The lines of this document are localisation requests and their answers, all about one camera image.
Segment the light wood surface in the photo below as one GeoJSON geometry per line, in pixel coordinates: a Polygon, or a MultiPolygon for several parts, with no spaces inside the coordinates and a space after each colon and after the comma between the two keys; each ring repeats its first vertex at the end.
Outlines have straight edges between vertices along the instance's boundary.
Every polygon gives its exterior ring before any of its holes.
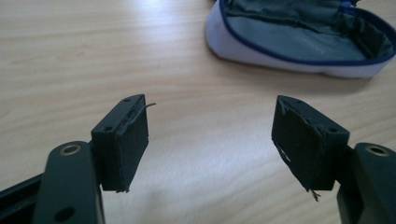
{"type": "MultiPolygon", "coordinates": [[[[90,141],[122,98],[145,93],[150,143],[129,193],[104,193],[107,223],[339,223],[271,141],[276,96],[299,98],[396,148],[396,61],[371,79],[230,63],[204,38],[214,1],[0,2],[0,189],[44,171],[60,144],[90,141]]],[[[394,0],[365,0],[396,26],[394,0]]]]}

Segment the pencil case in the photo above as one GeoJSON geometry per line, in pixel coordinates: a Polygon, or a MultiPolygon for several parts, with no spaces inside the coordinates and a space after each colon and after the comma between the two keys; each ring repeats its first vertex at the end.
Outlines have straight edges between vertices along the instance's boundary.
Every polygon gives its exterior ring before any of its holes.
{"type": "Polygon", "coordinates": [[[218,0],[205,25],[220,58],[335,77],[373,77],[396,53],[396,32],[345,0],[218,0]]]}

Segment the mounting hole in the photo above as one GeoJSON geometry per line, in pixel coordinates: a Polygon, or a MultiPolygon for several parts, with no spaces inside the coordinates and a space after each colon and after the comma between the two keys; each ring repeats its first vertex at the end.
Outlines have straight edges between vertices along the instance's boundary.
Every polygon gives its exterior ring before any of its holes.
{"type": "Polygon", "coordinates": [[[75,214],[75,209],[73,207],[66,207],[61,211],[57,212],[54,219],[56,222],[63,222],[72,217],[75,214]]]}
{"type": "Polygon", "coordinates": [[[77,153],[81,149],[80,145],[70,145],[61,149],[61,155],[70,156],[77,153]]]}
{"type": "Polygon", "coordinates": [[[382,147],[368,146],[368,147],[366,147],[366,149],[367,149],[367,151],[375,154],[376,156],[381,156],[381,157],[389,156],[389,152],[382,147]]]}
{"type": "Polygon", "coordinates": [[[110,132],[111,130],[113,130],[113,127],[110,127],[110,126],[107,126],[102,129],[102,131],[105,131],[105,132],[110,132]]]}

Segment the blue zipper trim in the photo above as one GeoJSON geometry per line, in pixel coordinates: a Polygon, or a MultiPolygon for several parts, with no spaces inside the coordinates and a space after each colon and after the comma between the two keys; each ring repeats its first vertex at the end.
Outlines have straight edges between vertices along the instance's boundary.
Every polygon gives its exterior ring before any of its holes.
{"type": "Polygon", "coordinates": [[[279,60],[283,60],[283,61],[287,61],[287,62],[291,62],[291,63],[302,63],[302,64],[322,65],[322,66],[323,65],[359,66],[359,65],[371,65],[371,64],[377,64],[377,63],[384,63],[396,55],[396,31],[393,29],[393,27],[391,27],[389,24],[387,24],[381,18],[379,18],[375,14],[373,14],[369,11],[363,10],[363,9],[340,6],[338,8],[338,11],[342,12],[342,13],[346,13],[348,15],[362,18],[362,19],[370,22],[371,24],[373,24],[380,31],[382,31],[388,37],[388,39],[390,40],[390,42],[393,46],[393,52],[391,54],[389,54],[387,56],[379,57],[379,58],[367,59],[367,60],[362,60],[362,61],[309,61],[309,60],[302,60],[302,59],[292,58],[289,56],[278,54],[278,53],[273,52],[269,49],[263,48],[263,47],[255,44],[254,42],[251,42],[248,39],[245,39],[244,37],[240,36],[239,34],[236,33],[236,31],[233,30],[233,28],[231,27],[230,23],[227,20],[227,12],[226,12],[226,6],[224,4],[224,0],[219,0],[219,6],[220,6],[221,17],[224,21],[224,25],[227,28],[228,32],[230,32],[230,34],[233,37],[235,37],[238,41],[245,44],[246,46],[248,46],[254,50],[257,50],[260,53],[277,58],[279,60]]]}

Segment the wooden table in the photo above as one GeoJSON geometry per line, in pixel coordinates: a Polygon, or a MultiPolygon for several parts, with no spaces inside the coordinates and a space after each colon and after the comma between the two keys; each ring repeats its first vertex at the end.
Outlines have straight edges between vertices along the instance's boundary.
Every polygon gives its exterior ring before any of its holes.
{"type": "MultiPolygon", "coordinates": [[[[0,2],[0,189],[145,93],[150,143],[131,191],[104,192],[107,223],[339,223],[338,185],[316,203],[272,143],[276,96],[343,125],[352,147],[394,149],[396,61],[371,79],[223,61],[205,44],[213,3],[0,2]]],[[[394,0],[359,6],[396,26],[394,0]]]]}

